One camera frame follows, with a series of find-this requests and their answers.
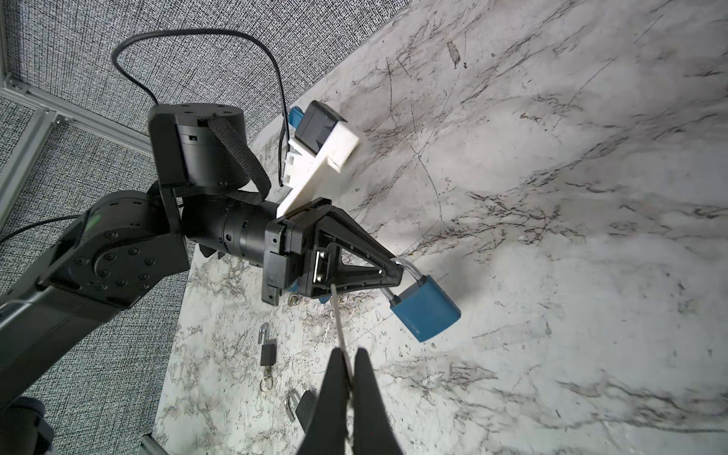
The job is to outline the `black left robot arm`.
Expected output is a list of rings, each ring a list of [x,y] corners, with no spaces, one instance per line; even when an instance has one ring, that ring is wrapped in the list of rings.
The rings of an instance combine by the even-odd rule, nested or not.
[[[98,327],[166,277],[187,271],[187,244],[263,271],[262,298],[398,286],[394,256],[319,198],[280,214],[246,142],[242,110],[159,104],[149,114],[157,182],[118,191],[76,217],[1,298],[1,450],[44,454],[53,429],[27,388]]]

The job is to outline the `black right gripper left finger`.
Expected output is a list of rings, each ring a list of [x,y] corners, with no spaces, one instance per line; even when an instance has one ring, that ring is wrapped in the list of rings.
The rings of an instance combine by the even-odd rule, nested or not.
[[[313,417],[298,454],[344,454],[349,375],[341,349],[329,358]]]

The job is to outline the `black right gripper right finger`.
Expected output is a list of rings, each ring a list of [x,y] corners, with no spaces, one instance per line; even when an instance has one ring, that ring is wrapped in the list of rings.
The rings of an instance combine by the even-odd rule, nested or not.
[[[363,348],[356,351],[352,385],[354,454],[402,455],[377,386],[370,356]]]

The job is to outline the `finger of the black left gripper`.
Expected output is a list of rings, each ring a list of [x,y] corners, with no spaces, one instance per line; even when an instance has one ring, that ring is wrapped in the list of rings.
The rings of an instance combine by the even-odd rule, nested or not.
[[[317,275],[322,279],[401,279],[394,254],[344,210],[328,207],[315,225]]]
[[[316,248],[309,262],[309,297],[325,298],[332,294],[399,286],[401,268],[386,251],[366,246],[333,242]]]

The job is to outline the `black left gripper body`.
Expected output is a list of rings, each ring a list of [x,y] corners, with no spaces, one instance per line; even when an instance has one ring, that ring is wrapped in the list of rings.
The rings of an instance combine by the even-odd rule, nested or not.
[[[270,221],[265,227],[265,248],[261,298],[264,303],[278,306],[282,292],[288,290],[301,276],[305,241],[294,240],[294,229],[303,223],[309,212],[331,203],[330,199],[317,198],[290,214]]]

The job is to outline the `silver key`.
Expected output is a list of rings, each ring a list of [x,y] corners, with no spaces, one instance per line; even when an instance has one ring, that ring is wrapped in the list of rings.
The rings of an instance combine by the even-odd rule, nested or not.
[[[339,304],[339,293],[337,293],[337,286],[335,284],[331,285],[331,300],[330,303],[333,308],[334,312],[334,319],[336,324],[336,330],[337,330],[337,344],[339,345],[339,350],[341,350],[341,354],[344,359],[344,365],[346,367],[346,375],[347,375],[347,381],[349,383],[352,382],[353,378],[353,371],[352,371],[352,362],[350,360],[350,356],[347,350],[346,340],[343,333],[343,324],[341,320],[341,314],[340,314],[340,304]]]

